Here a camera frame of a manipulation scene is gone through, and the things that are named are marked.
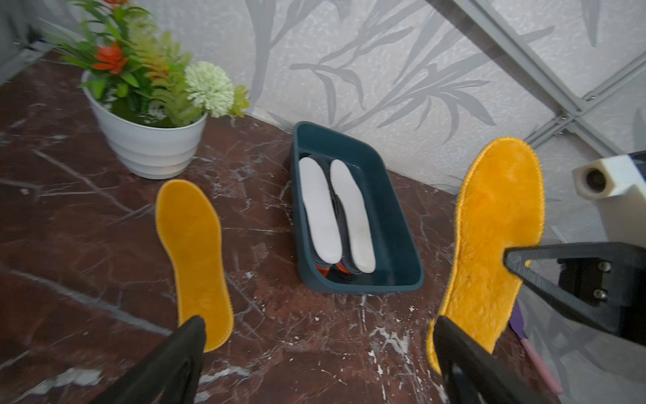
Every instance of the yellow insole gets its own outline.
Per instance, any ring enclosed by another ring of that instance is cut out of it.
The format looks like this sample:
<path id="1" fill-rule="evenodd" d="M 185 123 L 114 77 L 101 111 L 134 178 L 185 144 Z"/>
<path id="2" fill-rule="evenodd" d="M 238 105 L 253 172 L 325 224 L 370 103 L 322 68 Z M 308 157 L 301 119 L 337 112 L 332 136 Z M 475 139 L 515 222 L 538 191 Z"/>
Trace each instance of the yellow insole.
<path id="1" fill-rule="evenodd" d="M 455 213 L 455 255 L 438 316 L 488 352 L 505 329 L 521 280 L 503 265 L 506 248 L 538 245 L 545 222 L 543 175 L 532 148 L 516 138 L 488 144 L 469 169 Z M 431 324 L 428 360 L 440 373 Z"/>
<path id="2" fill-rule="evenodd" d="M 157 234 L 175 272 L 179 325 L 201 316 L 206 323 L 204 352 L 219 348 L 233 331 L 220 219 L 202 190 L 184 180 L 161 186 L 155 216 Z"/>

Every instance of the dark red marble surface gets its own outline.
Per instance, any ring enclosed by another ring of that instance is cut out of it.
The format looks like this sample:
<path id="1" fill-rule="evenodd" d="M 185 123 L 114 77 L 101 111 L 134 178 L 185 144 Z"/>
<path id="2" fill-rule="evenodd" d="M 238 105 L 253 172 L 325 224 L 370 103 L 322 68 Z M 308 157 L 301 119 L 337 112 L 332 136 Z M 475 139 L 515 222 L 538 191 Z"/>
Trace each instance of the dark red marble surface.
<path id="1" fill-rule="evenodd" d="M 177 327 L 157 239 L 162 182 L 130 174 L 52 61 L 0 88 L 0 402 L 87 402 Z M 391 174 L 426 270 L 423 287 L 323 295 L 299 280 L 287 164 L 291 136 L 252 118 L 210 119 L 180 176 L 224 229 L 235 326 L 204 355 L 197 401 L 440 403 L 426 333 L 449 278 L 454 197 Z M 511 331 L 495 356 L 544 390 Z"/>

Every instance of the dark teal plastic tray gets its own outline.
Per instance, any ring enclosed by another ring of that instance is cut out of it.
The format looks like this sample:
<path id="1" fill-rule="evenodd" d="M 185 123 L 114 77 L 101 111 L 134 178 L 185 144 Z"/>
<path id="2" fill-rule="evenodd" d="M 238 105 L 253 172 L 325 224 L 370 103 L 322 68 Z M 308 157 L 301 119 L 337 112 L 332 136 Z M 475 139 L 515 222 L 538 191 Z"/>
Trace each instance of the dark teal plastic tray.
<path id="1" fill-rule="evenodd" d="M 377 267 L 349 283 L 333 282 L 320 274 L 312 260 L 309 226 L 300 190 L 299 156 L 316 154 L 331 163 L 339 159 L 350 168 L 366 203 Z M 369 145 L 311 122 L 294 128 L 291 172 L 298 274 L 308 288 L 322 293 L 390 293 L 419 289 L 424 270 L 393 184 L 379 154 Z"/>

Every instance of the white flower pot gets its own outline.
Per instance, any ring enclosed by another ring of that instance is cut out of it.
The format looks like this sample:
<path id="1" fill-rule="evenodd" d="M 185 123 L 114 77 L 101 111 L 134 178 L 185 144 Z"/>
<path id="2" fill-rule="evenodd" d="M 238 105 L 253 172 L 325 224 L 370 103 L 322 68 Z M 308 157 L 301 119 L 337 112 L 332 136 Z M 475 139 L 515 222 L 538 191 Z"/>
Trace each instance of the white flower pot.
<path id="1" fill-rule="evenodd" d="M 90 72 L 86 70 L 81 81 L 85 82 L 89 76 Z M 132 173 L 151 180 L 164 180 L 181 174 L 191 163 L 202 138 L 207 114 L 184 127 L 149 127 L 111 113 L 94 99 L 87 87 L 83 92 L 90 100 L 92 112 L 110 148 Z"/>

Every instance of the purple object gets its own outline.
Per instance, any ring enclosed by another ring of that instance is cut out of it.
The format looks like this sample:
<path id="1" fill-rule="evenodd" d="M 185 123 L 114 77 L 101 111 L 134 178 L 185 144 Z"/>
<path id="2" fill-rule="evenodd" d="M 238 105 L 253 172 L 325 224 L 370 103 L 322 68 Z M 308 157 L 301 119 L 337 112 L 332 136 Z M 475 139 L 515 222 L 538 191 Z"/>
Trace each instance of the purple object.
<path id="1" fill-rule="evenodd" d="M 527 339 L 527 335 L 525 335 L 525 320 L 523 319 L 521 307 L 518 305 L 518 300 L 514 302 L 514 309 L 512 310 L 511 317 L 509 317 L 509 326 L 516 333 L 516 335 L 518 335 L 518 338 L 520 338 L 521 344 L 523 345 L 523 348 L 525 348 L 525 352 L 527 352 L 527 355 L 529 355 L 529 358 L 534 363 L 536 370 L 538 370 L 538 373 L 541 375 L 543 380 L 545 380 L 545 384 L 550 389 L 550 391 L 557 396 L 559 394 L 562 394 L 563 387 L 556 379 L 556 377 L 554 377 L 554 375 L 550 371 L 550 368 L 547 367 L 547 365 L 543 361 L 543 358 L 541 358 L 538 352 L 536 352 L 536 349 L 534 349 L 532 343 L 529 341 L 529 339 Z"/>
<path id="2" fill-rule="evenodd" d="M 521 311 L 521 307 L 518 305 L 518 300 L 514 302 L 512 316 L 509 317 L 509 326 L 516 333 L 516 335 L 518 335 L 518 338 L 527 339 L 527 335 L 525 335 L 525 320 L 523 319 L 523 312 Z"/>

